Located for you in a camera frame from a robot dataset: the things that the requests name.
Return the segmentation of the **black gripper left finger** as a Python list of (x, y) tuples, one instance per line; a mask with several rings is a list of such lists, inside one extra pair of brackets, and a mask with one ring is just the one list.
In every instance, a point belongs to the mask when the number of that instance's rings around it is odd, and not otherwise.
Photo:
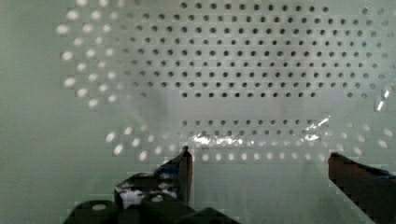
[(185, 204), (190, 202), (192, 183), (192, 155), (189, 147), (184, 146), (182, 151), (170, 161), (162, 164), (154, 171), (158, 177), (170, 177), (180, 183), (177, 198)]

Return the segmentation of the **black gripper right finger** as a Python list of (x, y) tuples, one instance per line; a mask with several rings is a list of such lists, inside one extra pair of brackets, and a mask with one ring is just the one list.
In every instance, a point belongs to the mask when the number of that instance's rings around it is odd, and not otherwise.
[(395, 224), (395, 175), (332, 152), (328, 177), (375, 224)]

